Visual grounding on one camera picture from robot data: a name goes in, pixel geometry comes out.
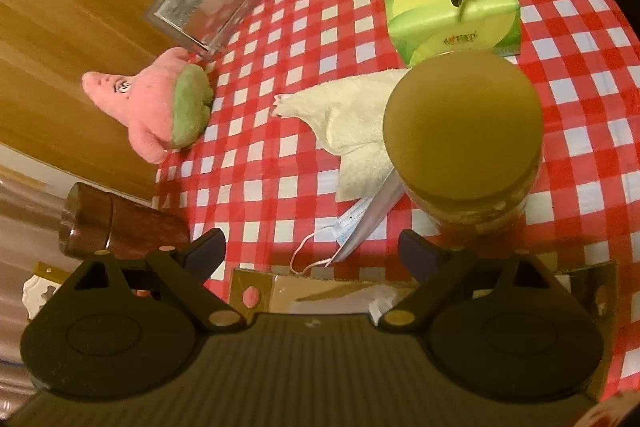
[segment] brown lid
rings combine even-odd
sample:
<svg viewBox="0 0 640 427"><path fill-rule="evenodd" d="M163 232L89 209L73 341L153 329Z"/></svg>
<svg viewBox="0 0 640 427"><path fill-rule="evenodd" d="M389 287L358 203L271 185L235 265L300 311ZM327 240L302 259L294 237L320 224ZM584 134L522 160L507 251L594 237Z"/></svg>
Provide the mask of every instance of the brown lid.
<svg viewBox="0 0 640 427"><path fill-rule="evenodd" d="M509 61L458 51L402 77L386 105L383 134L398 173L424 199L498 198L537 167L542 108Z"/></svg>

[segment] cardboard piece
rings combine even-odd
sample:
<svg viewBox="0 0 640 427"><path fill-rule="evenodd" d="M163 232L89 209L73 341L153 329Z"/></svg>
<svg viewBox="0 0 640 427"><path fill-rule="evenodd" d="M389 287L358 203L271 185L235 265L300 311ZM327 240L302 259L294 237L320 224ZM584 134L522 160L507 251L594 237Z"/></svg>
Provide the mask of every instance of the cardboard piece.
<svg viewBox="0 0 640 427"><path fill-rule="evenodd" d="M599 400L607 383L618 329L618 264L615 261L559 272L569 276L573 295L595 322L604 340L604 354L591 377L587 394Z"/></svg>
<svg viewBox="0 0 640 427"><path fill-rule="evenodd" d="M61 270L60 268L56 268L50 264L38 262L33 274L41 277L42 279L62 285L62 283L66 281L66 278L71 275L71 272Z"/></svg>
<svg viewBox="0 0 640 427"><path fill-rule="evenodd" d="M242 302L242 295L250 287L257 288L260 294L257 306L252 309ZM286 314L299 309L300 313L306 313L309 303L318 302L320 308L319 301L336 302L338 299L342 299L338 302L343 312L348 312L348 307L354 305L354 302L344 299L345 297L353 296L355 299L355 294L360 293L362 298L366 298L367 294L361 292L379 287L391 287L395 290L395 304L417 288L417 283L323 280L236 268L231 275L229 304L244 315L248 322L258 312Z"/></svg>
<svg viewBox="0 0 640 427"><path fill-rule="evenodd" d="M407 66L456 50L520 53L518 0L385 0L389 36Z"/></svg>

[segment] surgical mask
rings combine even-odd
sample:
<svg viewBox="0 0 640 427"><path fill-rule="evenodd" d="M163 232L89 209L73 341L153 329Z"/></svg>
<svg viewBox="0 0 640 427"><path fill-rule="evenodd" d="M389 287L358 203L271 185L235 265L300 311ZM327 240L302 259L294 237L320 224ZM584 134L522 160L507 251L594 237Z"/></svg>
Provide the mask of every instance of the surgical mask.
<svg viewBox="0 0 640 427"><path fill-rule="evenodd" d="M322 227L322 229L318 229L314 233L307 235L291 256L289 269L296 275L304 275L307 270L314 266L327 267L331 263L343 261L360 243L371 235L382 220L385 219L386 214L398 203L402 195L404 195L404 186L400 181L398 172L394 169L386 177L382 187L380 187L380 190L375 196L358 200L349 210L342 214L334 224L328 227ZM338 248L333 256L315 261L309 266L306 266L302 271L294 270L293 261L304 244L314 237L316 233L329 229L331 229L334 234L335 240L340 245L340 248Z"/></svg>

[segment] glass jar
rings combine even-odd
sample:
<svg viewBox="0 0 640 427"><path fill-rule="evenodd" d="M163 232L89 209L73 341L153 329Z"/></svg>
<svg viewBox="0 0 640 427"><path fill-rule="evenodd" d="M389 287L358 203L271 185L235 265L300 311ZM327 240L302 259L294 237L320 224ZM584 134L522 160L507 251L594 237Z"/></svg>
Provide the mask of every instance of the glass jar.
<svg viewBox="0 0 640 427"><path fill-rule="evenodd" d="M490 233L524 209L542 157L542 106L508 60L451 52L402 77L383 134L409 197L441 231Z"/></svg>

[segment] red and white checkered tablecloth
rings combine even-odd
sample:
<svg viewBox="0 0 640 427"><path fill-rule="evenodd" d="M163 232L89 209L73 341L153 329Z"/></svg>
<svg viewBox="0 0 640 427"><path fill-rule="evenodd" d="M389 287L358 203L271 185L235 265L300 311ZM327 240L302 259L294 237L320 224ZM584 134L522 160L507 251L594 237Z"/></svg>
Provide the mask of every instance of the red and white checkered tablecloth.
<svg viewBox="0 0 640 427"><path fill-rule="evenodd" d="M613 0L520 0L522 52L512 61L542 99L544 161L526 216L505 248L558 267L620 263L620 329L607 396L640 384L640 42ZM224 266L207 283L226 298L233 267L281 271L305 235L352 203L335 203L339 159L295 118L271 116L274 94L402 67L383 0L262 0L215 62L220 77L204 136L158 171L155 203L179 212L194 237L225 232ZM372 239L315 277L408 278L399 232L436 233L408 198ZM331 231L297 266L337 248Z"/></svg>

